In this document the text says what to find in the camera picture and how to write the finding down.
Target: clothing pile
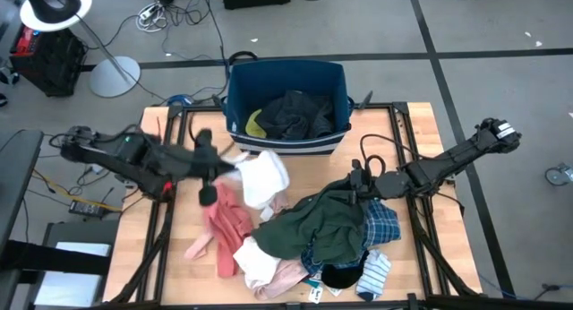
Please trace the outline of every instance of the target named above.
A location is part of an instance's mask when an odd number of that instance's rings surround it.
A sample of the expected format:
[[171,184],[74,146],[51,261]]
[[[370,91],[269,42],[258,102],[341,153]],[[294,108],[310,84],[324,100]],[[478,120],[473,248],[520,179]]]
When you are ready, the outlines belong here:
[[285,96],[254,111],[245,132],[250,136],[274,140],[316,139],[334,132],[333,116],[331,97],[287,90]]
[[[357,199],[347,177],[285,209],[289,178],[276,153],[264,151],[236,168],[215,181],[218,200],[203,207],[206,231],[186,258],[205,255],[206,244],[216,238],[218,276],[234,276],[240,268],[259,300],[309,282],[317,273],[329,288],[356,285],[356,295],[366,301],[382,294],[391,264],[374,246],[400,239],[398,216],[383,201]],[[238,202],[236,189],[243,190],[246,206]],[[262,211],[258,228],[247,206]]]

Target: white paper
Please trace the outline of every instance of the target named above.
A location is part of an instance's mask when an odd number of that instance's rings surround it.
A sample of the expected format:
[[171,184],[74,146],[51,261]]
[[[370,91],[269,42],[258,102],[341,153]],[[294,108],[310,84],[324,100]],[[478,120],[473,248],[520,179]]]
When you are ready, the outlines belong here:
[[342,289],[340,289],[340,288],[326,287],[326,289],[327,289],[330,293],[332,293],[332,295],[333,295],[334,297],[338,297],[338,296],[340,296],[340,293],[342,293]]
[[321,302],[322,292],[324,292],[324,288],[322,287],[311,288],[311,294],[308,295],[308,300],[318,305]]
[[[107,244],[59,242],[57,249],[108,256]],[[46,271],[35,305],[42,306],[92,306],[98,291],[100,275]]]

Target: plaid shirt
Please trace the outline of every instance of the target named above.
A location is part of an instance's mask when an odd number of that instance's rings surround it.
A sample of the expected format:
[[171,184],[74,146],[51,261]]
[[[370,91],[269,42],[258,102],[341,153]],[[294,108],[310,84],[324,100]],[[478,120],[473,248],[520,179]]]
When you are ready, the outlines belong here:
[[[355,261],[350,263],[335,264],[337,269],[345,269],[358,266],[363,253],[372,245],[388,243],[400,239],[400,224],[398,215],[392,209],[386,207],[380,199],[375,198],[368,202],[368,208],[364,214],[364,238],[363,251]],[[304,268],[313,275],[322,270],[323,263],[315,263],[312,259],[312,244],[308,244],[301,255]]]

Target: striped cloth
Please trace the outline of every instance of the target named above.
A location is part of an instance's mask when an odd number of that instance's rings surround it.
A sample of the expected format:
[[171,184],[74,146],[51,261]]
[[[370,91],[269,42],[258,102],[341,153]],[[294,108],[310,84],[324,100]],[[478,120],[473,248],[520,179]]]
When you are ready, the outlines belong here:
[[382,295],[391,264],[379,250],[371,250],[364,263],[363,274],[356,284],[356,295],[370,302]]
[[[378,199],[371,199],[367,203],[366,213],[364,214],[364,238],[363,251],[358,255],[356,260],[350,263],[334,264],[337,269],[356,267],[360,264],[360,259],[368,247],[388,243],[400,239],[400,224],[398,215],[392,209],[386,207]],[[301,255],[301,261],[304,268],[311,274],[321,271],[323,263],[315,262],[312,252],[312,242],[308,244]]]

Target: white cloth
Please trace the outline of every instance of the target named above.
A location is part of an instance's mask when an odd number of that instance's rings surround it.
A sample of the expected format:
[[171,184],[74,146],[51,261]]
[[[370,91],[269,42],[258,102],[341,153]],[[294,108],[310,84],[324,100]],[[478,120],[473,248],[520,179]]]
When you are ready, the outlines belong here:
[[273,151],[263,151],[258,158],[240,162],[236,167],[243,179],[244,203],[255,210],[268,207],[275,195],[290,185],[287,169]]
[[252,237],[247,237],[243,245],[233,255],[244,271],[247,288],[258,288],[272,282],[280,259],[264,253]]

